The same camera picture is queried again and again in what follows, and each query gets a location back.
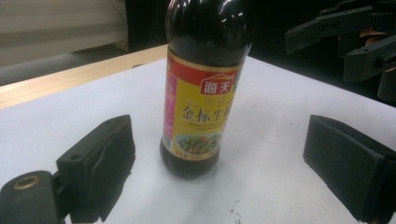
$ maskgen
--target table surface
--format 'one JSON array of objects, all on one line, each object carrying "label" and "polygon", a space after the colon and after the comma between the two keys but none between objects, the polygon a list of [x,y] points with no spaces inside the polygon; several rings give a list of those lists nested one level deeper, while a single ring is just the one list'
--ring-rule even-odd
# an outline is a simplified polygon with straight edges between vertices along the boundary
[{"label": "table surface", "polygon": [[54,173],[85,134],[130,114],[136,162],[106,223],[358,223],[304,162],[309,117],[337,119],[395,149],[396,108],[247,58],[219,163],[182,180],[159,153],[166,46],[146,52],[160,60],[125,70],[132,64],[115,59],[1,88],[0,185]]}]

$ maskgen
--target brand logo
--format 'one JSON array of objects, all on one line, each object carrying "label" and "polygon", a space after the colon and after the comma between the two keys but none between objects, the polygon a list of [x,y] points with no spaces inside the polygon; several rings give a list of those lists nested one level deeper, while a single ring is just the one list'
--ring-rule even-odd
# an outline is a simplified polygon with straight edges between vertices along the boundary
[{"label": "brand logo", "polygon": [[218,74],[205,78],[201,81],[201,94],[221,95],[233,90],[233,77],[225,74]]}]

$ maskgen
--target bottle label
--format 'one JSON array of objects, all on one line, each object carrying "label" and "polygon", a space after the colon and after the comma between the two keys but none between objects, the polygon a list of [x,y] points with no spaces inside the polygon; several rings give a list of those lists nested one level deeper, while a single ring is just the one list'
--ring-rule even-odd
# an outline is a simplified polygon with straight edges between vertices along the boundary
[{"label": "bottle label", "polygon": [[201,161],[219,151],[241,69],[190,63],[168,50],[163,144],[173,155]]}]

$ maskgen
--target dark glass bottle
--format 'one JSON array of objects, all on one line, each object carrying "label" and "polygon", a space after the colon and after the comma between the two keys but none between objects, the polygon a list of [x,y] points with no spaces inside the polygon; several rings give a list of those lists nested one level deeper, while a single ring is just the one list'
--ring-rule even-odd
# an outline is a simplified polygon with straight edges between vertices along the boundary
[{"label": "dark glass bottle", "polygon": [[[184,62],[183,65],[189,65],[191,63],[194,68],[206,71],[217,68],[219,69],[219,73],[226,73],[228,71],[227,68],[238,65],[241,69],[251,46],[253,31],[253,15],[251,14],[251,9],[251,1],[249,0],[172,0],[166,16],[166,35],[169,44],[168,60],[171,60],[171,56],[173,58],[171,61],[168,61],[167,87],[171,82],[169,81],[169,73],[173,74],[173,71],[169,72],[169,66],[171,66],[170,64],[173,63],[173,60],[181,60]],[[239,74],[235,74],[234,77],[230,79],[235,87],[237,85],[238,75]],[[187,76],[195,76],[195,74],[191,72],[191,75],[187,74]],[[228,91],[228,86],[224,84],[226,83],[224,80],[218,81],[219,85],[217,91],[216,87],[212,86],[212,89],[209,89],[210,86],[208,86],[215,81],[207,82],[205,87],[201,84],[201,92],[210,92],[210,90],[212,90],[213,94],[220,94],[220,85],[223,91]],[[216,99],[222,99],[215,98],[218,96],[212,95],[207,95],[206,97],[209,99],[208,101],[213,102],[218,101]],[[165,119],[167,116],[166,104],[168,103],[165,103]],[[201,107],[193,108],[193,106],[189,105],[181,108],[183,108],[184,119],[195,119],[197,124],[195,124],[194,127],[202,127],[199,122],[203,121],[203,111],[207,111],[207,114],[210,116],[206,117],[207,120],[204,121],[214,122],[215,119],[219,119],[219,115],[226,117],[226,114],[228,114],[231,108],[231,104],[218,105],[218,108],[209,109],[202,109]],[[192,144],[190,143],[193,141],[192,139],[201,139],[201,145],[205,143],[214,145],[214,142],[216,142],[218,148],[214,150],[209,158],[192,161],[182,159],[182,156],[176,156],[174,153],[171,153],[164,144],[164,142],[166,142],[164,140],[164,134],[160,151],[163,162],[173,174],[181,178],[195,178],[206,174],[215,166],[219,160],[218,141],[220,141],[221,132],[200,136],[201,137],[198,138],[186,137],[184,145]],[[194,150],[204,150],[199,147],[197,147],[198,149],[195,148],[196,147],[186,147],[186,151],[189,150],[193,153]]]}]

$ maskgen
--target food picture on label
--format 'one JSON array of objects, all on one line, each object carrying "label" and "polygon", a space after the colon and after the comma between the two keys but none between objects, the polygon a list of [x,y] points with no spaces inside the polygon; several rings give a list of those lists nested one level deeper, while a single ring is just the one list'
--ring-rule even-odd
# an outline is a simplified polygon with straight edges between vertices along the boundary
[{"label": "food picture on label", "polygon": [[177,144],[183,151],[190,154],[205,154],[219,147],[221,134],[184,135],[177,139]]}]

